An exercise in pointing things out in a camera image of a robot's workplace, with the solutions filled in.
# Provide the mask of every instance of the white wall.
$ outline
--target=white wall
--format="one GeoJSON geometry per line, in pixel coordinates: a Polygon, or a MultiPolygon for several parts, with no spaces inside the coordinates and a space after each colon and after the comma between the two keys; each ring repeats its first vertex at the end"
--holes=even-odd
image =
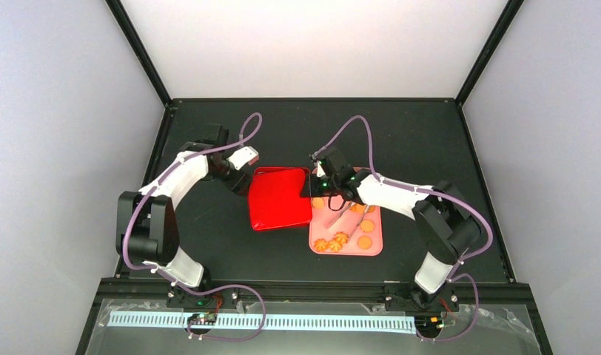
{"type": "Polygon", "coordinates": [[[0,1],[0,354],[73,354],[163,108],[104,1],[0,1]]]}
{"type": "Polygon", "coordinates": [[[123,1],[173,98],[453,98],[506,2],[123,1]]]}
{"type": "Polygon", "coordinates": [[[601,354],[601,0],[533,0],[466,118],[556,354],[601,354]]]}

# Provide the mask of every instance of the gray wall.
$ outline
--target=gray wall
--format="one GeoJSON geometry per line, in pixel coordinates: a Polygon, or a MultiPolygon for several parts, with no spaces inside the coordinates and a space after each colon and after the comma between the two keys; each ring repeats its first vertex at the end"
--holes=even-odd
{"type": "Polygon", "coordinates": [[[465,112],[554,352],[601,354],[601,0],[525,1],[465,112]]]}
{"type": "Polygon", "coordinates": [[[0,354],[73,354],[162,112],[104,1],[0,1],[0,354]]]}

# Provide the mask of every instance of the black metal frame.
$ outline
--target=black metal frame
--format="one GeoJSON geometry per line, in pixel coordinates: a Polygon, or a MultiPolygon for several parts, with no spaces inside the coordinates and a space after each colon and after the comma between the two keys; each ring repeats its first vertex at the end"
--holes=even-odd
{"type": "MultiPolygon", "coordinates": [[[[126,10],[120,0],[106,0],[109,8],[113,12],[115,19],[119,23],[125,36],[128,39],[135,55],[144,68],[144,71],[148,75],[152,85],[154,86],[161,102],[166,107],[164,116],[161,120],[161,126],[159,127],[155,144],[150,155],[150,161],[148,163],[146,173],[144,175],[143,183],[149,183],[155,176],[158,170],[159,160],[161,158],[161,152],[167,140],[169,128],[172,126],[172,119],[174,117],[175,106],[172,105],[172,99],[163,85],[161,77],[154,68],[150,57],[148,56],[141,39],[135,31],[132,22],[129,20],[126,10]]],[[[540,314],[536,307],[534,297],[531,293],[529,285],[524,283],[516,283],[514,281],[514,272],[509,262],[508,252],[505,247],[505,243],[501,237],[499,225],[497,222],[496,215],[492,208],[488,189],[486,188],[485,181],[477,155],[475,153],[472,139],[469,134],[469,129],[466,124],[462,106],[466,102],[469,94],[473,90],[477,80],[486,68],[487,63],[492,56],[492,53],[497,48],[506,30],[509,28],[512,19],[520,9],[520,5],[523,0],[508,0],[503,12],[501,13],[497,23],[494,26],[488,40],[484,44],[477,60],[475,61],[471,71],[464,81],[460,92],[455,98],[456,110],[463,123],[467,137],[469,137],[469,146],[473,160],[477,166],[478,175],[483,185],[483,190],[486,196],[486,202],[491,210],[492,224],[497,237],[501,243],[501,258],[502,264],[506,267],[506,273],[509,276],[509,282],[507,284],[499,283],[478,283],[477,288],[480,295],[480,302],[485,304],[517,304],[525,305],[527,307],[531,323],[534,327],[534,332],[537,336],[540,344],[540,350],[542,354],[552,354],[551,346],[549,345],[545,329],[543,327],[540,314]]],[[[302,98],[302,99],[285,99],[285,100],[315,100],[314,98],[302,98]]],[[[426,98],[422,100],[445,100],[445,99],[433,99],[426,98]]],[[[150,300],[167,300],[167,293],[170,290],[168,282],[162,279],[129,279],[129,273],[126,268],[123,267],[122,260],[118,263],[118,267],[115,272],[115,277],[102,279],[98,291],[93,300],[93,304],[90,309],[87,322],[84,326],[84,331],[81,335],[80,343],[78,344],[77,354],[84,354],[87,349],[93,326],[95,324],[96,317],[100,311],[102,301],[105,299],[150,299],[150,300]]],[[[214,281],[214,286],[225,285],[236,283],[234,281],[225,281],[223,283],[214,281]]],[[[405,284],[363,284],[363,285],[344,285],[344,284],[326,284],[326,283],[255,283],[251,286],[262,293],[265,300],[296,300],[311,302],[320,300],[321,302],[366,302],[376,303],[380,299],[380,296],[388,291],[396,292],[399,288],[407,287],[405,284]]],[[[474,303],[474,294],[469,284],[451,284],[447,285],[446,288],[455,294],[460,302],[474,303]]],[[[241,297],[250,300],[252,296],[248,294],[241,294],[241,297]]],[[[398,304],[388,302],[386,304],[388,309],[396,310],[399,307],[398,304]]]]}

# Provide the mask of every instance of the pink tray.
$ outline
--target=pink tray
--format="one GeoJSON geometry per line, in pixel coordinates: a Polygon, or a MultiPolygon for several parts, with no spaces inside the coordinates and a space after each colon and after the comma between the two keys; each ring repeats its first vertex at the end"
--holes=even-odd
{"type": "MultiPolygon", "coordinates": [[[[370,233],[365,233],[361,229],[357,228],[355,233],[351,236],[349,235],[349,242],[343,246],[343,248],[338,252],[330,251],[327,249],[326,251],[316,251],[314,249],[314,242],[318,239],[325,239],[327,241],[333,239],[335,234],[339,231],[343,231],[344,233],[349,234],[351,230],[355,227],[359,219],[361,218],[361,213],[352,211],[349,209],[348,211],[342,214],[342,217],[331,226],[331,228],[327,228],[326,226],[335,218],[340,212],[334,212],[328,207],[328,198],[322,197],[324,200],[324,207],[321,209],[316,209],[312,206],[312,222],[309,223],[309,247],[316,254],[330,254],[330,255],[358,255],[363,257],[373,257],[379,253],[383,249],[383,235],[381,233],[381,213],[379,211],[379,207],[375,207],[375,210],[372,213],[366,213],[364,217],[365,220],[371,220],[375,224],[375,229],[370,233]],[[362,235],[367,235],[372,240],[372,245],[368,249],[362,249],[357,246],[357,239],[362,235]]],[[[334,196],[331,198],[331,207],[336,209],[340,207],[342,204],[342,198],[339,196],[334,196]]]]}

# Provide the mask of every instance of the orange food item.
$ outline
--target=orange food item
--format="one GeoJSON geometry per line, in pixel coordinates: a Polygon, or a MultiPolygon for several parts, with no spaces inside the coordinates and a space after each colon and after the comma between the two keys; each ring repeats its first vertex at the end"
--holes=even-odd
{"type": "Polygon", "coordinates": [[[360,249],[363,250],[370,249],[370,247],[372,246],[372,239],[370,239],[370,237],[367,235],[362,235],[357,240],[357,246],[359,246],[360,249]]]}
{"type": "Polygon", "coordinates": [[[335,241],[344,245],[349,242],[349,235],[343,231],[339,231],[338,233],[335,233],[335,241]]]}
{"type": "Polygon", "coordinates": [[[322,199],[322,197],[314,197],[314,198],[312,198],[312,206],[315,209],[322,209],[324,207],[324,200],[322,199]]]}
{"type": "MultiPolygon", "coordinates": [[[[376,206],[370,206],[370,208],[368,208],[368,213],[374,212],[376,208],[376,206]]],[[[351,207],[351,211],[357,213],[363,213],[365,209],[366,205],[360,205],[359,203],[356,203],[355,205],[353,205],[353,207],[351,207]]]]}
{"type": "Polygon", "coordinates": [[[324,239],[318,239],[314,242],[315,251],[324,252],[329,248],[329,242],[324,239]]]}
{"type": "Polygon", "coordinates": [[[342,250],[342,244],[339,244],[337,240],[332,239],[329,242],[329,248],[331,249],[331,251],[333,251],[334,253],[337,253],[338,251],[342,250]]]}
{"type": "Polygon", "coordinates": [[[370,233],[375,230],[375,222],[372,222],[371,220],[362,220],[360,228],[364,233],[370,233]]]}

